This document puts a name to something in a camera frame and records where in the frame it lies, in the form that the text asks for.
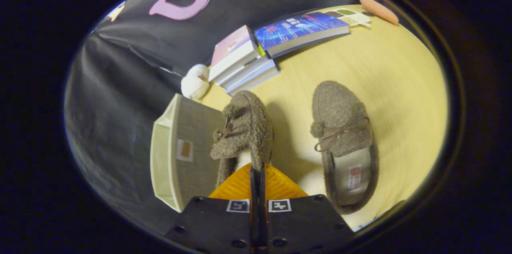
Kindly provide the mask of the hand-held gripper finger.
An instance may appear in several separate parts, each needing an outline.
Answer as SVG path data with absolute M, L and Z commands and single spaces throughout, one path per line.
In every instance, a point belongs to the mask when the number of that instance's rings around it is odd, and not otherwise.
M 190 253 L 252 254 L 261 241 L 261 175 L 249 167 L 248 199 L 193 197 L 166 233 Z
M 354 232 L 323 194 L 270 199 L 265 164 L 259 174 L 259 252 L 332 254 L 348 251 Z

